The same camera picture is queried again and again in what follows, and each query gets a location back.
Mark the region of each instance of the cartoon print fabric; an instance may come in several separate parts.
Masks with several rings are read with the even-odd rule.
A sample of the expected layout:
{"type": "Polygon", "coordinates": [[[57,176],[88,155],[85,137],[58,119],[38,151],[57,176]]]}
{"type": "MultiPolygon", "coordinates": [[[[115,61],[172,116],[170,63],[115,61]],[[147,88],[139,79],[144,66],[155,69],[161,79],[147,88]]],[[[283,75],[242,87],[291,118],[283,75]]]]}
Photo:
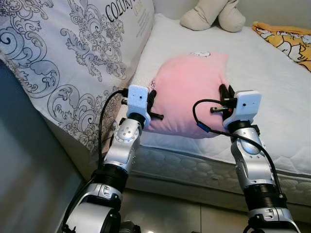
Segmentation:
{"type": "Polygon", "coordinates": [[[311,72],[311,30],[254,22],[253,30],[311,72]]]}

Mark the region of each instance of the decorative pillow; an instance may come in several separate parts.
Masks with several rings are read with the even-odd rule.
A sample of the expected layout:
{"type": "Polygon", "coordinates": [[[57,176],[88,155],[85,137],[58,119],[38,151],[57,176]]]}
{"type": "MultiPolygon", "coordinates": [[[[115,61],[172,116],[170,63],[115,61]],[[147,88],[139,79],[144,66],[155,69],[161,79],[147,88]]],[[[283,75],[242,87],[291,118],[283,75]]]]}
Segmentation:
{"type": "MultiPolygon", "coordinates": [[[[108,96],[133,76],[153,0],[0,0],[0,59],[34,107],[89,150],[108,96]]],[[[119,102],[108,106],[107,131],[119,102]]]]}
{"type": "MultiPolygon", "coordinates": [[[[225,79],[226,54],[216,52],[191,53],[172,58],[159,69],[150,89],[157,92],[152,112],[164,119],[153,119],[146,131],[190,138],[215,137],[196,125],[192,107],[198,100],[220,100],[219,86],[225,79]]],[[[215,103],[201,103],[196,108],[198,118],[213,129],[224,131],[221,114],[211,114],[215,103]]]]}

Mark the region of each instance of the pink cushion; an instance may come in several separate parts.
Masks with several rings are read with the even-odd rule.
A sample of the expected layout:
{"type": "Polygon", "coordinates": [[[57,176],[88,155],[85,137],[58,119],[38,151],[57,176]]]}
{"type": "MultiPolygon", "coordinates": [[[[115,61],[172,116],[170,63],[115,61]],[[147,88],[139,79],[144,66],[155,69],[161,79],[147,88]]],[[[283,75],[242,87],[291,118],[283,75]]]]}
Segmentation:
{"type": "MultiPolygon", "coordinates": [[[[201,99],[220,100],[219,86],[225,79],[228,56],[216,52],[196,53],[172,58],[159,69],[150,89],[157,92],[152,112],[164,119],[153,119],[146,131],[190,138],[216,136],[196,125],[192,106],[201,99]]],[[[222,114],[211,114],[215,103],[201,103],[196,112],[200,121],[212,129],[224,131],[222,114]]]]}

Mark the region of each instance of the stuffed animal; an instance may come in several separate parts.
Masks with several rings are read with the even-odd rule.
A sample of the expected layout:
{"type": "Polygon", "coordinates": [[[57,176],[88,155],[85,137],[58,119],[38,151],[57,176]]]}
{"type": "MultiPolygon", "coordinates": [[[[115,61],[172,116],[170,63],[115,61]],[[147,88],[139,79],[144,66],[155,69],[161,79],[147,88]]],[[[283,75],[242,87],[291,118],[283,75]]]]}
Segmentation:
{"type": "Polygon", "coordinates": [[[228,32],[238,32],[245,24],[245,17],[236,8],[239,0],[200,0],[194,9],[185,13],[180,24],[194,31],[211,27],[218,16],[220,26],[228,32]]]}

